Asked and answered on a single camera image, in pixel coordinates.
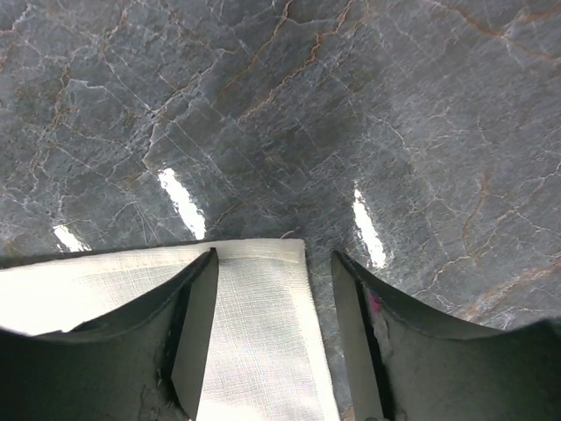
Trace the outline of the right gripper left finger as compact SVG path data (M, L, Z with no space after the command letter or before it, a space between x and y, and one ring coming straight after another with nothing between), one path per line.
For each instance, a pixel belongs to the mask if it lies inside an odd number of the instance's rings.
M4 420L193 420L217 300L218 255L75 327L1 333Z

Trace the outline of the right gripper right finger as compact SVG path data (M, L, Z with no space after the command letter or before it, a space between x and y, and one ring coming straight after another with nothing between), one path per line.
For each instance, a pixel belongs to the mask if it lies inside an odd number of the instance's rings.
M559 419L558 320L511 331L476 325L340 252L331 274L356 419Z

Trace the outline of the white cloth napkin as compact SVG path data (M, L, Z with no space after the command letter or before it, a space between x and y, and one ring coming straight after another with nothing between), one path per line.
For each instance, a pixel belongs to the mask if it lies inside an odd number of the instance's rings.
M1 333L69 332L218 255L217 300L193 420L339 417L299 239L82 254L6 268Z

